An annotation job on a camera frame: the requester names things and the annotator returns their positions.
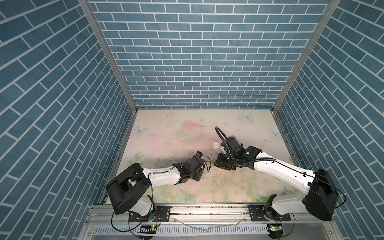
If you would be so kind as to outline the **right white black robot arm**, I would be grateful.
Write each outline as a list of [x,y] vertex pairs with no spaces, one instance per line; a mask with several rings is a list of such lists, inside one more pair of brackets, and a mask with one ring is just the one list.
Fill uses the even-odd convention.
[[227,171],[250,168],[299,190],[298,194],[270,195],[263,207],[267,219],[276,221],[287,214],[308,213],[322,221],[332,220],[340,191],[327,171],[303,169],[276,159],[259,148],[244,148],[235,137],[223,140],[221,147],[224,152],[218,155],[214,163],[216,167]]

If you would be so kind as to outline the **aluminium corner post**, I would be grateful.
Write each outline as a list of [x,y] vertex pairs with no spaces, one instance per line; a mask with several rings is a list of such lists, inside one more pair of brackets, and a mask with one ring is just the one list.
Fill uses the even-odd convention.
[[111,70],[113,71],[114,76],[116,77],[116,80],[117,80],[119,86],[121,87],[129,106],[133,110],[133,113],[136,114],[138,111],[138,108],[136,107],[135,102],[129,93],[127,85],[124,81],[124,78],[121,74],[121,71],[119,70],[117,62],[116,62],[116,60],[115,60],[115,58],[111,52],[111,49],[108,45],[108,42],[107,42],[107,40],[103,34],[103,31],[102,31],[102,29],[101,29],[101,27],[97,21],[96,15],[95,15],[92,7],[91,7],[90,2],[86,1],[86,0],[78,0],[78,3],[79,3],[79,5],[80,5],[87,21],[88,21],[93,33],[97,39],[97,41],[99,43],[103,53],[105,54],[107,62],[110,65]]
[[327,4],[318,24],[314,28],[314,31],[312,35],[310,36],[302,54],[298,58],[298,61],[296,65],[293,67],[292,72],[290,76],[287,79],[287,82],[285,83],[284,87],[282,88],[281,93],[279,94],[276,102],[274,103],[272,113],[273,115],[276,115],[279,108],[281,107],[284,98],[288,94],[290,88],[293,86],[296,78],[298,77],[300,71],[302,70],[305,62],[309,58],[311,52],[313,51],[316,43],[320,39],[320,36],[322,35],[323,31],[325,30],[328,22],[330,21],[331,17],[333,16],[334,12],[336,11],[337,7],[339,6],[341,0],[330,0]]

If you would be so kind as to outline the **right controller board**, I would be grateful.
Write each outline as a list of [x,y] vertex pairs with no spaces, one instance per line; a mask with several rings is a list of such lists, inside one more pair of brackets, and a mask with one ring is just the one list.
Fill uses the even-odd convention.
[[284,233],[284,228],[281,224],[267,224],[268,237],[273,240],[279,240]]

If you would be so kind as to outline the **left aluminium corner post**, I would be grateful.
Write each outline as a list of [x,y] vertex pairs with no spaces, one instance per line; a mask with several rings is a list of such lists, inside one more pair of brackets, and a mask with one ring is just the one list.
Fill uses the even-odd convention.
[[129,93],[127,85],[124,81],[124,78],[121,74],[121,71],[119,70],[117,62],[116,62],[116,60],[115,60],[115,58],[111,52],[111,49],[108,45],[108,42],[107,42],[107,40],[103,34],[103,31],[102,31],[102,29],[101,29],[101,27],[97,21],[96,15],[95,15],[92,7],[91,7],[90,2],[86,1],[86,0],[78,0],[78,3],[79,3],[79,5],[80,5],[87,21],[88,21],[93,33],[97,39],[97,41],[99,43],[103,53],[105,54],[107,62],[110,65],[111,70],[113,71],[114,76],[116,77],[116,80],[117,80],[119,86],[121,87],[129,106],[133,110],[133,113],[136,114],[138,111],[138,108],[136,107],[135,102]]

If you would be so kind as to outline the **white vented strip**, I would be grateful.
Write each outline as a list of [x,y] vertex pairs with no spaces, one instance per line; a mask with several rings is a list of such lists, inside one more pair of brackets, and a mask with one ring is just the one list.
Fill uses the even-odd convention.
[[[101,226],[94,229],[94,236],[133,236],[138,232],[139,227],[133,231],[124,228],[121,232],[113,227]],[[155,237],[185,237],[185,236],[209,236],[209,235],[268,235],[266,224],[250,225],[192,225],[181,224],[162,225],[157,228]]]

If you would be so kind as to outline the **left controller board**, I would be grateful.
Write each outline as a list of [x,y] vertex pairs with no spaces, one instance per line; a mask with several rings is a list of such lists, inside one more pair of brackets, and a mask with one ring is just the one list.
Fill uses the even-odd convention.
[[157,229],[152,226],[140,226],[136,235],[140,240],[151,240],[157,233]]

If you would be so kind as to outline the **controller board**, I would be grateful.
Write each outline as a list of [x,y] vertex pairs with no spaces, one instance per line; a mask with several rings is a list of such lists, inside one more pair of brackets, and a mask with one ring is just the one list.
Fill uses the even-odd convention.
[[267,224],[268,237],[273,240],[279,240],[284,233],[284,228],[281,224]]
[[157,233],[157,229],[152,226],[140,226],[136,235],[140,240],[151,240]]

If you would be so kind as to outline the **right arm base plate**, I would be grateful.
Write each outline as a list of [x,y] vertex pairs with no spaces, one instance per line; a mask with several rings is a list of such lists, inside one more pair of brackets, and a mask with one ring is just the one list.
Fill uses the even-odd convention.
[[289,222],[291,221],[290,214],[279,215],[272,208],[267,208],[264,205],[248,205],[247,206],[252,222]]

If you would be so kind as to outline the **right aluminium corner post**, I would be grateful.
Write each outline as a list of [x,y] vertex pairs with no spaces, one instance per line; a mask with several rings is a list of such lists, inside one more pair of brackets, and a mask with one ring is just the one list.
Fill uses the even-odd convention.
[[331,17],[333,16],[334,12],[336,11],[337,7],[339,6],[341,0],[330,0],[327,4],[318,24],[314,28],[314,31],[312,35],[310,36],[302,54],[298,58],[298,61],[296,65],[293,67],[292,72],[290,76],[287,79],[287,82],[285,83],[284,87],[282,88],[281,93],[279,94],[276,102],[274,103],[272,113],[273,115],[276,115],[279,108],[281,107],[284,98],[288,94],[290,88],[293,86],[296,78],[298,77],[300,71],[302,70],[305,62],[309,58],[311,52],[313,51],[316,43],[320,39],[320,36],[322,35],[323,31],[325,30],[328,22],[330,21]]

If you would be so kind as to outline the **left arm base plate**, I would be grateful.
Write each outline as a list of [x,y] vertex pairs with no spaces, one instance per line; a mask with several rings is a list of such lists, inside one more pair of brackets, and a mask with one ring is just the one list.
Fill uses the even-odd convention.
[[138,213],[131,212],[129,221],[133,223],[140,222],[169,222],[171,206],[160,205],[152,209],[147,215],[141,216]]

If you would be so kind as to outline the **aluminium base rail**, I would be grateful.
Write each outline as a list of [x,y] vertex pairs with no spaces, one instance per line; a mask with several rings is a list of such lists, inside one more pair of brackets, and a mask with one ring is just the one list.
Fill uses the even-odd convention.
[[[268,217],[261,203],[240,204],[157,204],[160,213],[155,223],[162,227],[170,224],[324,224],[331,225],[308,213],[289,213],[281,217]],[[115,215],[112,205],[93,205],[87,217],[84,231],[91,235],[96,226],[127,227],[128,223],[146,223],[137,214],[129,212]]]

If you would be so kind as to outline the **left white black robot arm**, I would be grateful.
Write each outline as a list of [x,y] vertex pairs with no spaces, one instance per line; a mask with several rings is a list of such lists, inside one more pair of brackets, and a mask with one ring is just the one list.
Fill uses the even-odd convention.
[[145,195],[148,189],[184,184],[189,180],[198,182],[207,167],[207,161],[203,159],[201,152],[167,168],[148,169],[138,163],[132,164],[106,185],[114,214],[129,212],[142,219],[153,218],[158,208],[153,195]]

